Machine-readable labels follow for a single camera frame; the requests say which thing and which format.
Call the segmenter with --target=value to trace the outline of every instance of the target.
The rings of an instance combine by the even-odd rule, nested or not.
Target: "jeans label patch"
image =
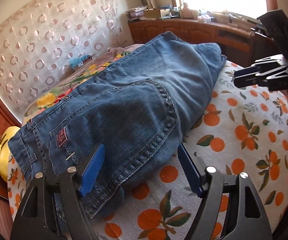
[[[67,141],[65,127],[57,134],[57,145],[61,147]]]

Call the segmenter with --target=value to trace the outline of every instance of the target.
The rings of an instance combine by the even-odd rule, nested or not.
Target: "blue clamp pad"
[[[177,153],[192,192],[200,198],[204,197],[205,190],[203,189],[203,177],[201,175],[201,173],[205,174],[204,170],[198,171],[183,144],[180,144]]]
[[[103,144],[97,144],[89,155],[89,158],[79,164],[78,174],[81,178],[78,192],[81,197],[85,197],[87,193],[91,192],[95,180],[100,172],[105,158],[105,147]]]

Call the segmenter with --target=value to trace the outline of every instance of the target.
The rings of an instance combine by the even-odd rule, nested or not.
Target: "cabinet door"
[[[193,23],[185,24],[186,40],[192,44],[215,41],[216,27],[212,24]]]
[[[141,26],[132,26],[130,27],[131,35],[133,41],[135,43],[144,43],[143,35],[142,35],[142,27]]]
[[[180,39],[183,39],[183,33],[184,33],[184,28],[180,25],[171,25],[171,24],[167,24],[164,25],[163,27],[163,31],[164,32],[172,32],[174,35],[176,35],[177,37],[179,37]]]
[[[144,41],[148,42],[151,39],[155,38],[156,36],[158,36],[159,34],[161,34],[162,32],[160,31],[160,28],[158,25],[154,26],[154,25],[146,25],[144,27],[144,31],[145,31],[145,35],[146,37],[144,37]]]

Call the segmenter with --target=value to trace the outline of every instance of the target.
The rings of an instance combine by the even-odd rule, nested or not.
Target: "wooden cabinet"
[[[139,25],[130,25],[130,31],[133,38],[134,43],[145,43],[145,32],[144,28]]]
[[[144,34],[144,42],[149,42],[151,39],[155,38],[156,36],[163,33],[161,28],[157,25],[146,24],[145,27],[145,34]]]
[[[244,67],[253,63],[253,37],[250,32],[239,28],[225,24],[201,23],[193,19],[139,21],[129,23],[129,27],[135,43],[146,43],[159,34],[170,31],[191,44],[217,42],[223,53],[229,54],[227,51],[234,49],[228,59]],[[243,52],[245,63],[241,64],[236,51]]]
[[[179,37],[180,39],[184,39],[184,28],[183,25],[180,25],[178,23],[173,23],[171,21],[165,21],[163,23],[161,23],[161,28],[164,32],[172,32],[174,33],[177,37]]]
[[[186,23],[185,28],[185,40],[192,44],[200,44],[207,42],[215,42],[215,28],[210,28],[205,23],[198,25],[194,23]]]

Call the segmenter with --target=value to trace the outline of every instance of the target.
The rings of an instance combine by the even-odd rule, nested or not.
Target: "bed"
[[[58,103],[76,86],[105,70],[140,47],[112,49],[82,66],[48,93],[31,103],[22,122]],[[227,61],[204,114],[183,138],[193,161],[202,157],[222,173],[247,172],[259,192],[272,232],[288,206],[288,104],[281,92],[269,92],[257,85],[238,89],[231,78],[242,67]],[[25,181],[14,158],[9,159],[8,194],[10,213],[15,218],[25,193]],[[96,217],[92,226],[99,239],[180,240],[185,237],[200,199],[188,185],[174,154],[169,163],[127,193],[126,202],[107,217]],[[228,196],[223,195],[213,232],[219,238]],[[165,217],[165,205],[170,205]]]

